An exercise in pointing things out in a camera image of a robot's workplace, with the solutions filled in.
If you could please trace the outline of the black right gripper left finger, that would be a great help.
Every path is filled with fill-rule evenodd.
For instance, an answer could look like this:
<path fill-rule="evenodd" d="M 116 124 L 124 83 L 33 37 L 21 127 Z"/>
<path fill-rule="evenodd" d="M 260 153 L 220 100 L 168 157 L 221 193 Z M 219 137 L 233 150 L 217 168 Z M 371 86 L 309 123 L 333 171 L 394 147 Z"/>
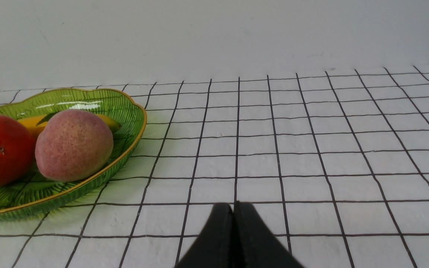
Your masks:
<path fill-rule="evenodd" d="M 226 203 L 214 204 L 208 220 L 177 268 L 231 268 L 233 212 Z"/>

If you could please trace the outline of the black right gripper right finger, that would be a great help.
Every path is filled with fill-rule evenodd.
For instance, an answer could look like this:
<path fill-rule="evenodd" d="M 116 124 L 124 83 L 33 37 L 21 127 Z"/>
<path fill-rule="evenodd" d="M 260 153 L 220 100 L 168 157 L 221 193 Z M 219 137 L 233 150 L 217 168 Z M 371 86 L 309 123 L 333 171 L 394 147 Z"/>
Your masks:
<path fill-rule="evenodd" d="M 269 230 L 254 205 L 237 201 L 233 212 L 234 268 L 302 268 Z"/>

